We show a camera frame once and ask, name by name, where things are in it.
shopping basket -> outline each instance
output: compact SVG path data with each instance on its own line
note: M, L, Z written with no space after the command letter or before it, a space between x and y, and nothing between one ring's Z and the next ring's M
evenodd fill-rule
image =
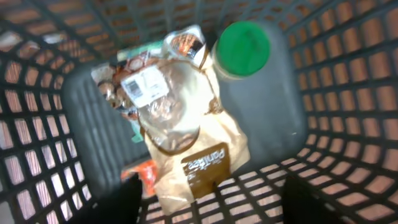
M247 20L275 57L220 87L251 161L171 216L144 200L138 222L282 223L288 175L347 223L398 220L398 1L2 0L0 15L1 223L67 221L149 158L93 66L190 24L211 47Z

barcode label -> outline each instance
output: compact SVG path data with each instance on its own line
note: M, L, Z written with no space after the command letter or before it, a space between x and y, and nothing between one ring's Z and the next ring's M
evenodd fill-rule
M163 74L155 65L124 79L121 85L138 108L142 108L169 93Z

green lid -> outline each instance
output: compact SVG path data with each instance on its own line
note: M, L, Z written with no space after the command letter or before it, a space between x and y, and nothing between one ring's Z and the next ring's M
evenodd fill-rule
M260 26L235 22L227 27L217 43L217 61L227 72L248 77L268 61L271 46Z

plastic wrap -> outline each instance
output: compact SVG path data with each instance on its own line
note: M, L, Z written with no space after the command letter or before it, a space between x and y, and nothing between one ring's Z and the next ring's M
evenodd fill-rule
M215 101L209 80L189 62L159 60L122 81L154 144L176 153L198 136L199 118Z

orange package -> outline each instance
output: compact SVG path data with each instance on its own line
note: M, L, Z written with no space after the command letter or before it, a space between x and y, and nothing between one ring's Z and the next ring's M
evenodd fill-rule
M122 182L138 173L142 181L142 198L150 198L155 195L155 180L157 177L155 162L151 159L138 166L127 167L121 173Z

